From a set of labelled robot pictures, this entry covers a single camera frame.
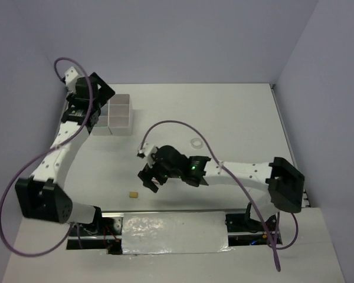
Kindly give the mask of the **yellow eraser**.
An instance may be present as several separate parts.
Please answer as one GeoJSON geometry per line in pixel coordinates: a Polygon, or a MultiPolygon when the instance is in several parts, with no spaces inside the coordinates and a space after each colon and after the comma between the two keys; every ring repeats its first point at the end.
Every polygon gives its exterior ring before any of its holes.
{"type": "Polygon", "coordinates": [[[129,198],[138,198],[139,196],[139,193],[138,192],[129,192],[129,198]]]}

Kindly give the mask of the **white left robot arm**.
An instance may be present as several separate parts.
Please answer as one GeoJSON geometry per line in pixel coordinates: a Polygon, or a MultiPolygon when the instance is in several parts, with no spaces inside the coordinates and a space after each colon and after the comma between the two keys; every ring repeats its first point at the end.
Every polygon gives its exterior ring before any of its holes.
{"type": "Polygon", "coordinates": [[[18,179],[15,191],[24,217],[76,222],[89,234],[97,235],[104,227],[100,208],[73,202],[64,185],[75,156],[99,120],[101,108],[115,92],[96,73],[86,80],[75,68],[66,72],[65,84],[68,107],[53,143],[56,150],[44,157],[29,178],[18,179]]]}

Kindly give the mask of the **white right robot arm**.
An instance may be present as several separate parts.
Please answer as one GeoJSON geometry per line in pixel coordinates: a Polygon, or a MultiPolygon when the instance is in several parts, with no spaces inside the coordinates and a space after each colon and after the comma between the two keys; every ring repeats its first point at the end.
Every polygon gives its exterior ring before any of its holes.
{"type": "Polygon", "coordinates": [[[262,195],[244,218],[252,231],[259,230],[266,218],[278,211],[299,213],[302,209],[304,175],[282,157],[265,163],[216,162],[208,156],[188,157],[170,145],[149,144],[141,147],[137,156],[146,159],[138,177],[154,193],[169,179],[180,179],[193,187],[242,184],[259,190],[262,195]]]}

